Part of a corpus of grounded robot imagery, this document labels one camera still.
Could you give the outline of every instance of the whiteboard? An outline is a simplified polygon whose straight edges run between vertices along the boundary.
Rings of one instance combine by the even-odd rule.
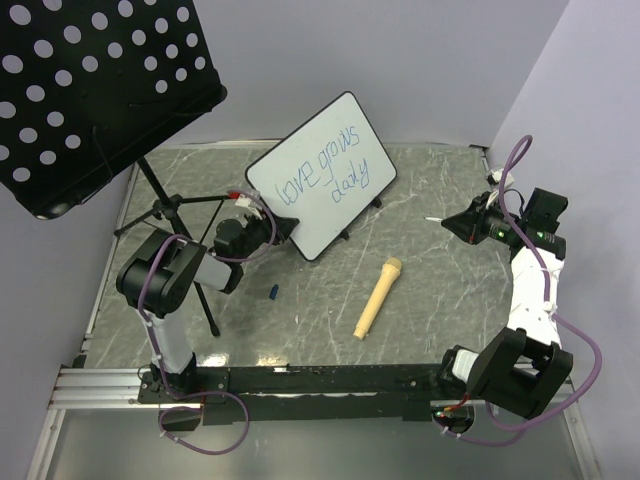
[[[356,97],[345,92],[251,164],[245,176],[315,260],[397,176]]]

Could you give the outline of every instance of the whiteboard frame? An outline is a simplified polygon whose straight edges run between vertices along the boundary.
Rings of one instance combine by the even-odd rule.
[[[371,206],[371,203],[380,196],[380,194],[382,192],[384,192],[389,185],[391,185],[393,183],[393,181],[398,178],[398,169],[396,168],[396,165],[393,163],[393,160],[391,160],[391,157],[389,156],[389,152],[387,152],[387,149],[384,148],[384,144],[382,143],[382,141],[380,140],[380,137],[378,136],[378,132],[376,132],[376,129],[373,128],[373,125],[371,125],[371,121],[369,120],[369,117],[367,116],[367,114],[365,113],[364,109],[362,108],[362,105],[360,105],[360,102],[358,101],[358,97],[356,97],[356,95],[351,91],[351,90],[345,90],[344,92],[342,92],[340,95],[338,95],[336,98],[334,98],[331,102],[329,102],[327,105],[325,105],[321,110],[319,110],[318,112],[316,112],[311,118],[309,118],[309,120],[307,120],[306,122],[304,122],[303,124],[301,124],[300,126],[298,126],[293,132],[291,132],[289,135],[287,135],[286,137],[284,137],[282,140],[280,140],[275,146],[273,146],[272,148],[270,148],[269,150],[267,150],[263,155],[261,155],[258,159],[254,160],[253,162],[251,162],[251,164],[245,168],[244,170],[244,178],[247,181],[247,183],[249,185],[251,185],[251,188],[256,189],[255,185],[253,183],[251,183],[251,181],[249,180],[249,170],[251,169],[251,167],[253,167],[255,164],[257,164],[258,162],[260,162],[264,157],[266,157],[267,155],[269,155],[271,152],[273,152],[276,148],[278,148],[280,145],[282,145],[284,142],[286,142],[289,138],[291,138],[293,135],[295,135],[299,130],[301,130],[304,126],[306,126],[309,122],[313,121],[318,115],[320,115],[322,112],[324,112],[327,108],[329,108],[330,106],[332,106],[335,102],[337,102],[338,100],[340,100],[343,96],[345,95],[351,95],[353,96],[353,99],[356,101],[356,104],[358,105],[358,108],[360,109],[360,111],[362,112],[362,114],[364,115],[365,120],[367,121],[367,123],[369,124],[369,127],[371,128],[371,131],[373,132],[373,134],[376,137],[376,140],[378,140],[378,142],[380,143],[380,146],[382,147],[382,150],[384,151],[384,153],[387,155],[387,159],[389,160],[389,163],[391,164],[391,166],[393,167],[393,171],[394,171],[394,175],[393,178],[391,178],[389,180],[389,183],[387,183],[385,186],[383,186],[380,191],[378,193],[376,193],[374,195],[374,197],[371,199],[371,202],[368,203],[367,205],[365,205],[365,207],[360,210],[360,212],[358,212],[354,217],[353,220],[351,220],[349,223],[347,223],[342,230],[340,231],[340,233],[338,233],[333,240],[331,240],[326,247],[324,247],[320,253],[318,253],[318,255],[314,258],[307,258],[305,256],[305,254],[302,252],[302,250],[300,250],[300,247],[298,247],[298,245],[296,244],[296,242],[294,241],[293,238],[290,238],[291,243],[293,243],[293,246],[296,247],[296,250],[298,250],[298,253],[300,253],[300,255],[302,256],[302,258],[304,258],[307,262],[313,262],[315,260],[317,260],[318,258],[320,258],[322,256],[322,254],[331,246],[333,245],[333,243],[336,241],[337,238],[340,238],[340,236],[342,235],[342,232],[344,232],[347,227],[349,227],[349,225],[351,225],[356,218],[358,218],[360,215],[362,215],[362,213]],[[260,198],[264,204],[269,207],[269,204],[261,197]]]

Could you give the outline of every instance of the perforated metal sheet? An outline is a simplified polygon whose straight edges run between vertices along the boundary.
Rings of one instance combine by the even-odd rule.
[[[0,179],[52,218],[226,96],[191,0],[0,7]]]

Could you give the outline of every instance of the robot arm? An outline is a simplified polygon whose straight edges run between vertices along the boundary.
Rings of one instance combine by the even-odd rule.
[[[279,245],[289,238],[299,220],[273,217],[276,223],[274,244]],[[171,234],[163,230],[154,231],[118,273],[116,289],[136,311],[151,265],[169,236]],[[225,259],[245,259],[270,237],[271,225],[262,216],[248,217],[244,226],[238,220],[228,219],[218,225],[213,249],[216,255]],[[145,296],[144,310],[148,319],[139,312],[138,315],[145,327],[153,330],[169,383],[175,391],[191,392],[195,381],[196,358],[187,341],[179,309],[191,284],[197,282],[229,294],[242,276],[239,263],[219,260],[204,245],[195,242],[178,240],[163,255]],[[157,387],[160,371],[155,355],[152,356],[151,371]]]
[[[487,237],[509,245],[513,272],[509,320],[482,352],[458,345],[448,350],[441,381],[464,387],[474,398],[530,419],[544,411],[573,365],[573,356],[561,348],[552,318],[566,250],[564,239],[555,231],[557,218],[568,202],[565,197],[535,189],[522,218],[514,216],[547,264],[550,301],[544,302],[544,273],[534,253],[493,206],[493,198],[494,193],[485,192],[466,211],[443,220],[442,226],[472,245]],[[531,361],[535,374],[516,366],[522,357]]]

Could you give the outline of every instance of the marble table surface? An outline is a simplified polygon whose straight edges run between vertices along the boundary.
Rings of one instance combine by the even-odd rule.
[[[268,147],[158,149],[148,156],[169,194],[212,195],[244,185],[244,169]],[[314,262],[290,243],[245,264],[231,295],[205,288],[222,335],[214,338],[192,288],[181,307],[198,362],[211,366],[439,362],[455,344],[482,349],[506,325],[511,279],[506,246],[469,246],[425,216],[465,209],[487,189],[482,152],[434,145],[388,145],[397,180]],[[155,200],[138,174],[126,220]],[[184,205],[180,214],[200,238],[216,204]],[[240,210],[225,204],[219,220]],[[152,223],[168,229],[166,221]],[[151,233],[140,225],[119,241],[86,360],[89,368],[146,365],[150,348],[135,311],[115,290],[118,270]],[[210,245],[212,233],[204,243]],[[353,330],[391,256],[403,262],[369,335]],[[275,300],[269,299],[274,284]]]

